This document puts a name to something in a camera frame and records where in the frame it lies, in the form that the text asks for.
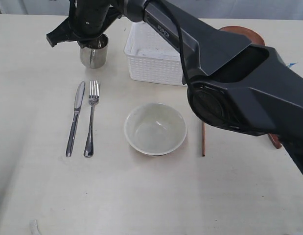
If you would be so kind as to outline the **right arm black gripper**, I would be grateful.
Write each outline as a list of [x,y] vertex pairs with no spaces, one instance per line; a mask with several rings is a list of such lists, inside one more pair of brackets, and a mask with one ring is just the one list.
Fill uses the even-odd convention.
[[[58,43],[76,41],[76,35],[98,35],[104,26],[108,27],[112,20],[122,16],[113,3],[113,0],[71,0],[68,18],[47,34],[48,43],[55,47]],[[101,48],[104,44],[103,36],[104,34],[101,34],[95,39],[77,43],[80,48]]]

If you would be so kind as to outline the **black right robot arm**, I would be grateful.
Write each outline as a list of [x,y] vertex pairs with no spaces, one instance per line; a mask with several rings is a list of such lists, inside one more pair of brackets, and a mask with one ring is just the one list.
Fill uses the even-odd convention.
[[149,24],[179,52],[182,83],[200,120],[252,136],[276,135],[303,175],[303,78],[275,48],[216,29],[165,0],[72,0],[47,41],[86,47],[121,16]]

